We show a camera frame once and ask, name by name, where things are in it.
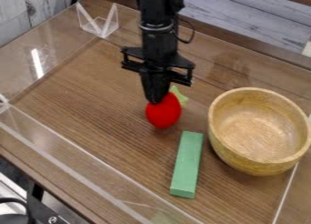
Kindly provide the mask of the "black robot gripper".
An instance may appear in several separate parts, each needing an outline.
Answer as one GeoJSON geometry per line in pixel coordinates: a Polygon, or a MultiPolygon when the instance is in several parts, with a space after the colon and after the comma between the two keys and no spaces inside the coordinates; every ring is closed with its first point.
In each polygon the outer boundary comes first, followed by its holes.
{"type": "Polygon", "coordinates": [[[141,73],[146,99],[157,104],[170,91],[170,82],[185,86],[193,85],[195,64],[179,55],[178,44],[189,44],[178,36],[178,25],[166,27],[141,25],[142,47],[123,47],[122,67],[141,73]]]}

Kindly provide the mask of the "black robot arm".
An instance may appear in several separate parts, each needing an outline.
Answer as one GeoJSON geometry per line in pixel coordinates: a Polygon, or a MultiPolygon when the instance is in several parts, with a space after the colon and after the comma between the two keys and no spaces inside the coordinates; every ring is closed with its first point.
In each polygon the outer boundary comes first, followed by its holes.
{"type": "Polygon", "coordinates": [[[142,13],[142,47],[122,48],[122,67],[138,72],[146,99],[158,104],[170,92],[170,83],[193,85],[195,63],[179,54],[179,12],[183,0],[137,0],[142,13]]]}

